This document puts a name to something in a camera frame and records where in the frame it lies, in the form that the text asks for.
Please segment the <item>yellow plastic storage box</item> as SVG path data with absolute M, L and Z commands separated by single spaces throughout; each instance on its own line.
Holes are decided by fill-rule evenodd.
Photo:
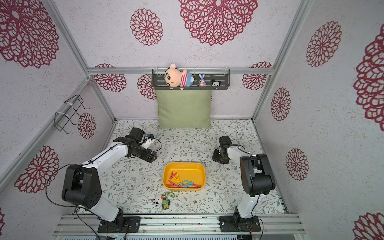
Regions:
M 183 188 L 169 188 L 166 184 L 169 183 L 171 172 L 177 172 L 180 181 L 188 180 L 194 184 L 201 185 L 200 189 L 183 189 Z M 165 166 L 163 174 L 163 186 L 170 191 L 200 191 L 206 185 L 206 170 L 200 163 L 194 162 L 172 162 Z

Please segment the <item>red clothespin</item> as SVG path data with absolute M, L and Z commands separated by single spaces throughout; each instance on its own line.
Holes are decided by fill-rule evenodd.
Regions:
M 170 180 L 172 180 L 177 174 L 177 172 L 172 171 L 170 175 Z

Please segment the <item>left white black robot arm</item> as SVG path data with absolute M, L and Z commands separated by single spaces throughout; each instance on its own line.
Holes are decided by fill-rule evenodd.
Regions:
M 123 157 L 134 157 L 152 163 L 157 152 L 150 149 L 156 141 L 153 134 L 132 128 L 124 137 L 118 137 L 101 153 L 80 165 L 69 165 L 66 169 L 62 191 L 65 202 L 83 207 L 102 221 L 115 222 L 122 210 L 102 196 L 100 176 Z

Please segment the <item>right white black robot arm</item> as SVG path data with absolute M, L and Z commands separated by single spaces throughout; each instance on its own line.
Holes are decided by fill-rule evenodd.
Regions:
M 238 221 L 250 220 L 261 198 L 276 188 L 276 180 L 265 154 L 251 154 L 233 144 L 229 136 L 219 138 L 219 147 L 214 150 L 214 162 L 228 164 L 230 161 L 240 163 L 241 181 L 245 195 L 236 206 L 234 218 Z

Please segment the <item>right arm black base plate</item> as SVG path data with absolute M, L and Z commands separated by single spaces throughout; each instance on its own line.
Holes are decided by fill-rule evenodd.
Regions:
M 219 216 L 221 232 L 261 232 L 262 226 L 257 216 L 241 218 L 239 215 Z

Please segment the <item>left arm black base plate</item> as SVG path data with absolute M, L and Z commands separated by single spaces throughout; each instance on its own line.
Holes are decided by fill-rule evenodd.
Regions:
M 97 233 L 137 233 L 139 231 L 141 217 L 117 217 L 113 222 L 101 220 Z

